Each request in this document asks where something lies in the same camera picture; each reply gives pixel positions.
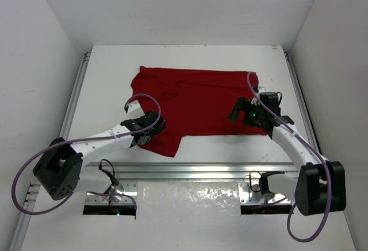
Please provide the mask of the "red t-shirt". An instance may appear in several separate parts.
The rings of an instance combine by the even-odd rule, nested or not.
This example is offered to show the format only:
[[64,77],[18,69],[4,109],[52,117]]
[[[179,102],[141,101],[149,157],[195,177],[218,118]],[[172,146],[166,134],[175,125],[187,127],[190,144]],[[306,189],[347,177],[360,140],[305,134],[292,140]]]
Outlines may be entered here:
[[258,85],[247,71],[148,68],[141,66],[131,88],[140,94],[144,111],[160,105],[165,129],[143,149],[176,155],[185,136],[265,135],[259,128],[231,122],[228,115],[238,98],[252,99]]

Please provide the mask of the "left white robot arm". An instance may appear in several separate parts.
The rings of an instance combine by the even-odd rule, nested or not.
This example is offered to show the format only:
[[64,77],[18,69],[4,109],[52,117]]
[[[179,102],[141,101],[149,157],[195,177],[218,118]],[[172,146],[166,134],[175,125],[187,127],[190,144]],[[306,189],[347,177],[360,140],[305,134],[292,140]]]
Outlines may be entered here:
[[136,145],[145,145],[161,133],[166,121],[150,110],[145,115],[122,121],[115,127],[85,138],[81,142],[53,140],[34,166],[33,174],[53,200],[61,200],[72,192],[122,194],[115,175],[102,167],[86,172],[83,168],[106,155]]

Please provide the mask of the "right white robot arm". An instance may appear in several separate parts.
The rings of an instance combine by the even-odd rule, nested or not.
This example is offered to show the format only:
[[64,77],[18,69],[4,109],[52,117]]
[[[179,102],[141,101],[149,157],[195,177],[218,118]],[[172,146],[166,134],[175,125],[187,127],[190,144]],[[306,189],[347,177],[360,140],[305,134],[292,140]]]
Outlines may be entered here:
[[298,171],[297,179],[280,171],[262,173],[258,182],[261,194],[282,194],[294,201],[304,216],[322,214],[326,207],[331,212],[345,210],[344,166],[307,146],[294,121],[281,114],[278,93],[261,91],[252,99],[238,98],[229,120],[236,122],[241,112],[244,113],[242,123],[264,131]]

